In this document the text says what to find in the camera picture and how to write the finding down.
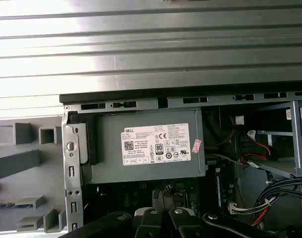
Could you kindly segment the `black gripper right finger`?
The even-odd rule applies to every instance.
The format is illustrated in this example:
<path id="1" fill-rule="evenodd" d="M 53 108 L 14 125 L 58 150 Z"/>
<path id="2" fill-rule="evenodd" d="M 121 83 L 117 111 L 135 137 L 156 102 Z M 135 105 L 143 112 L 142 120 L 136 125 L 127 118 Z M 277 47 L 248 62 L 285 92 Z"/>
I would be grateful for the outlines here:
<path id="1" fill-rule="evenodd" d="M 276 236 L 220 213 L 208 212 L 199 218 L 192 210 L 173 206 L 169 216 L 181 238 L 274 238 Z"/>

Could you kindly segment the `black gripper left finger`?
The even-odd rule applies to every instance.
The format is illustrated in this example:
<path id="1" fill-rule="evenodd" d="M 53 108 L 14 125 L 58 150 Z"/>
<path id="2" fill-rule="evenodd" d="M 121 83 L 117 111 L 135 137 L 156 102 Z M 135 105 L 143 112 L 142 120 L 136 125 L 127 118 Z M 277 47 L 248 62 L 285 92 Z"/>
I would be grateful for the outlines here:
<path id="1" fill-rule="evenodd" d="M 165 192 L 118 191 L 97 196 L 85 209 L 92 219 L 75 229 L 76 238 L 165 238 Z"/>

